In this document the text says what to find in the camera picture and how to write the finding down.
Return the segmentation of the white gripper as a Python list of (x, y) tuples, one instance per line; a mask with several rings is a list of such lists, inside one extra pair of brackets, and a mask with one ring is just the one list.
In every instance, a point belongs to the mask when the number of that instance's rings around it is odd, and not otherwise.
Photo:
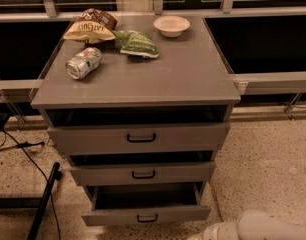
[(234, 222), (221, 222), (208, 226), (186, 240), (239, 240), (239, 237)]

